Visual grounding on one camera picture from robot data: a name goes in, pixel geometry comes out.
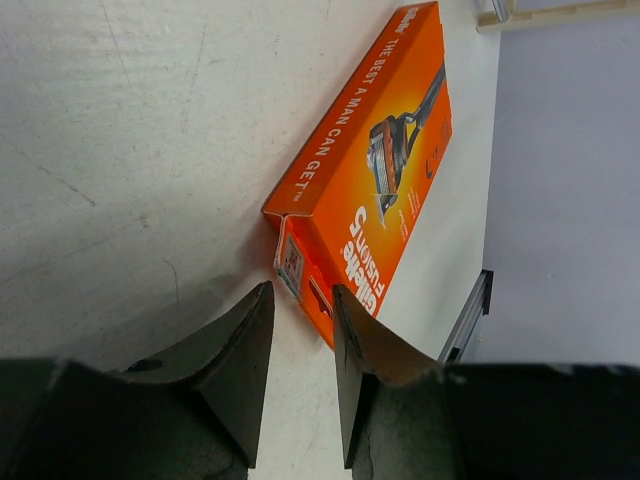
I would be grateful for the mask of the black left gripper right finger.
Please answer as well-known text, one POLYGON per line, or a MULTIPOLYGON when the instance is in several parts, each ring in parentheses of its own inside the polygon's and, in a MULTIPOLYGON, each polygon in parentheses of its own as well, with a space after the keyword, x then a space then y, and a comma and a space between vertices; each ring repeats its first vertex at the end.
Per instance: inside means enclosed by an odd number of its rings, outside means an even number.
POLYGON ((635 479, 639 370, 440 363, 333 289, 345 468, 355 479, 635 479))

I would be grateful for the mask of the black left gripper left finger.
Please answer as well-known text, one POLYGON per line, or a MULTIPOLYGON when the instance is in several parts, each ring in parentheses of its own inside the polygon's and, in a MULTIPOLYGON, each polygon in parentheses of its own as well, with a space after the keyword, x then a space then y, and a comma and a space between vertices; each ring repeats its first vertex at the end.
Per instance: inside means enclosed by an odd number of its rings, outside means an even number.
POLYGON ((274 313, 267 281, 123 371, 3 360, 2 477, 246 478, 257 460, 274 313))

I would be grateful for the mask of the orange Gillette Fusion5 box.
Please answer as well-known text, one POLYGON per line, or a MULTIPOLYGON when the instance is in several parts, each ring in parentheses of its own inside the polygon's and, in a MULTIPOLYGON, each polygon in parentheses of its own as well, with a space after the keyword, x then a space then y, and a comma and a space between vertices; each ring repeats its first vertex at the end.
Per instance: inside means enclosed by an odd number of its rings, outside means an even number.
POLYGON ((380 310, 451 135, 439 7, 401 7, 262 208, 275 270, 324 341, 334 286, 380 310))

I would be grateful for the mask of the cream metal-rod shelf rack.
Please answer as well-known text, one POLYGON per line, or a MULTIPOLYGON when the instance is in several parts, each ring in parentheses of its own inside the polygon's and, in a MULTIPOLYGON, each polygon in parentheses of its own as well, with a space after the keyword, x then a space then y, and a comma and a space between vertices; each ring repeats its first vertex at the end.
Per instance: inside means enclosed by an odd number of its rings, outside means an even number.
POLYGON ((493 1, 477 18, 479 33, 546 28, 639 15, 639 0, 589 1, 539 9, 519 9, 516 1, 493 1))

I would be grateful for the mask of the aluminium mounting rail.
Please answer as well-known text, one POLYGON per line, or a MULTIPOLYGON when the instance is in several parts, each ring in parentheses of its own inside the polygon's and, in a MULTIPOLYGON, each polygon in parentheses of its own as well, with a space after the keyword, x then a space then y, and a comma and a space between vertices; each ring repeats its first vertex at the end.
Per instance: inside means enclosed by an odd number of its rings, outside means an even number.
POLYGON ((459 363, 473 336, 479 319, 489 314, 494 272, 483 269, 438 357, 441 363, 459 363))

